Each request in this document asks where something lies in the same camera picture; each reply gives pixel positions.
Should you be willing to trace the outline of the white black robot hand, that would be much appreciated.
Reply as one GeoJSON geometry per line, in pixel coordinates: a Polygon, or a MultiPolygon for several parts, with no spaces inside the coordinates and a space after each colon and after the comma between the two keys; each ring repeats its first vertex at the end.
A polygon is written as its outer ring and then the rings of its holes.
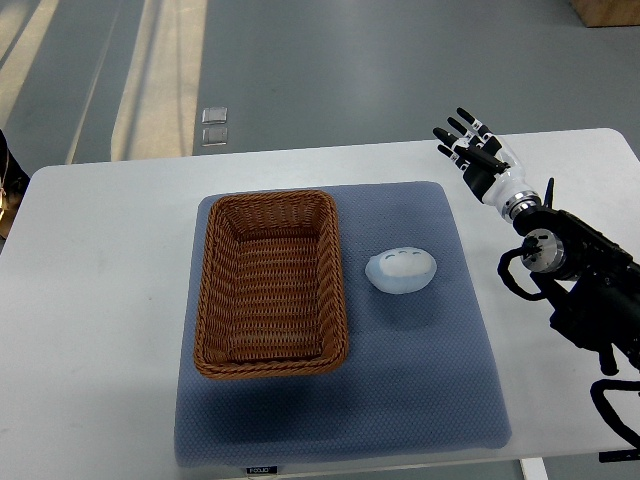
{"type": "Polygon", "coordinates": [[[500,136],[465,109],[447,122],[453,132],[436,127],[438,151],[461,171],[474,197],[511,223],[523,211],[540,207],[540,195],[527,184],[521,161],[500,136]]]}

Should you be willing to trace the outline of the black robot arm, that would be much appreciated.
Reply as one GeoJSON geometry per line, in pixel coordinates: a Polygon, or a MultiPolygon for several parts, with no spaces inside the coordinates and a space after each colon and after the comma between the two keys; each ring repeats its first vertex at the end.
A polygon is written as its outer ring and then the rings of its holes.
{"type": "Polygon", "coordinates": [[[550,327],[578,348],[599,355],[603,374],[618,373],[614,351],[639,367],[639,265],[618,244],[545,197],[521,192],[507,200],[505,217],[523,237],[504,253],[503,284],[528,301],[553,307],[550,327]]]}

